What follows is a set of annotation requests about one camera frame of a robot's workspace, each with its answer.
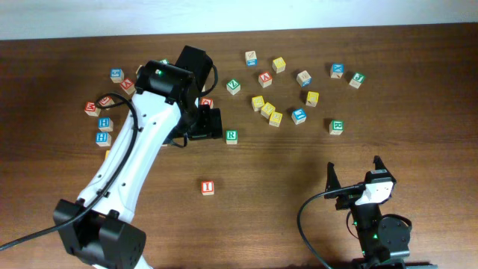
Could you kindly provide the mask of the red letter I block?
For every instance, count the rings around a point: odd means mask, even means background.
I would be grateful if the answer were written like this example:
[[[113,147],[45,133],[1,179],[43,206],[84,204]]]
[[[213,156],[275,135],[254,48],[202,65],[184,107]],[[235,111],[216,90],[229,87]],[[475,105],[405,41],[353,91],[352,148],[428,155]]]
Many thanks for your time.
[[[213,181],[204,181],[201,182],[201,187],[202,187],[202,194],[207,196],[207,195],[214,195],[215,194],[215,188],[214,188],[214,182]]]

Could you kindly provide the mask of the red A block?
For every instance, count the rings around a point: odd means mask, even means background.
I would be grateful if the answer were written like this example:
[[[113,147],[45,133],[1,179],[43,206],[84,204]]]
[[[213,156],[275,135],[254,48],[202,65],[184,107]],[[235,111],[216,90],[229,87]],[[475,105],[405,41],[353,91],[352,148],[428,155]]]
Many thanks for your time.
[[[273,78],[269,72],[263,72],[259,74],[258,82],[263,88],[265,88],[272,84]]]

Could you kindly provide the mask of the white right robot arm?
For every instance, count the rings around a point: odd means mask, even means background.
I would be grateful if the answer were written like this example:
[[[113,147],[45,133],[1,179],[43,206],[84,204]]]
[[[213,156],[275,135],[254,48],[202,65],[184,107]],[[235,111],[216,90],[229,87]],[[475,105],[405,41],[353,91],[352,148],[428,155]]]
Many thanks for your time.
[[[325,198],[335,199],[337,210],[349,210],[356,227],[363,257],[354,259],[352,267],[371,268],[437,268],[427,262],[405,263],[410,256],[412,222],[397,214],[383,214],[380,206],[390,200],[397,183],[391,172],[376,155],[375,168],[366,172],[364,181],[342,187],[334,164],[327,164]]]

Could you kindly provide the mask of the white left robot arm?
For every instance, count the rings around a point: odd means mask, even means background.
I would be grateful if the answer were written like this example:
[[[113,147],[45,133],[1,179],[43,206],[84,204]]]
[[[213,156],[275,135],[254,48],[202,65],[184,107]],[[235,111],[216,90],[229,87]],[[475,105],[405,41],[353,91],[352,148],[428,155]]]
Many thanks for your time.
[[[185,46],[175,64],[139,68],[128,116],[111,151],[75,202],[60,200],[53,219],[68,254],[95,268],[147,268],[146,233],[132,226],[143,183],[163,144],[223,136],[220,110],[200,104],[217,68]]]

